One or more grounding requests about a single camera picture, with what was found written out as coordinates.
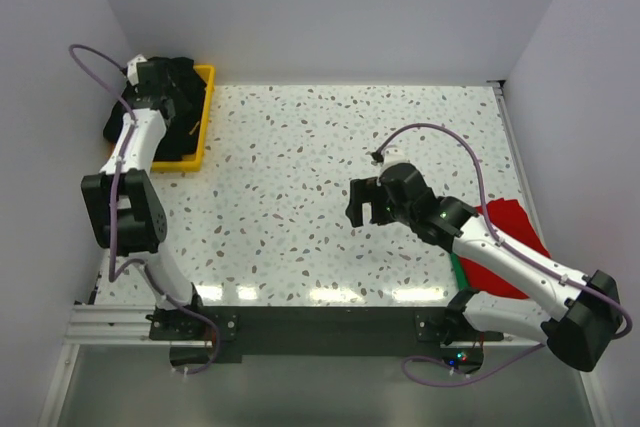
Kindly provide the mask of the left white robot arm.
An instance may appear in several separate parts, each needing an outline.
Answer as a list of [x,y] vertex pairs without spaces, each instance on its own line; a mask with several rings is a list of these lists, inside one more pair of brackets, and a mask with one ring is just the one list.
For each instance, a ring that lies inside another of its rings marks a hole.
[[137,55],[123,73],[127,88],[116,96],[121,131],[99,172],[83,177],[81,193],[95,239],[108,252],[108,280],[134,267],[154,295],[152,337],[197,339],[212,328],[195,285],[166,246],[167,216],[150,179],[156,151],[189,98],[163,59]]

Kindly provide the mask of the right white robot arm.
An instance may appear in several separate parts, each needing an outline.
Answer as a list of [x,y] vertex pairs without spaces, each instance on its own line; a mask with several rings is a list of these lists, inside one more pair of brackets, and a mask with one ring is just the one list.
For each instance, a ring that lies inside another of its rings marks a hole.
[[465,202],[436,196],[408,162],[396,162],[377,177],[351,180],[346,216],[352,226],[363,225],[365,205],[372,224],[401,223],[419,240],[481,265],[525,294],[518,300],[478,288],[461,290],[444,311],[444,344],[461,330],[512,334],[591,372],[623,323],[617,283],[608,273],[569,268],[495,230]]

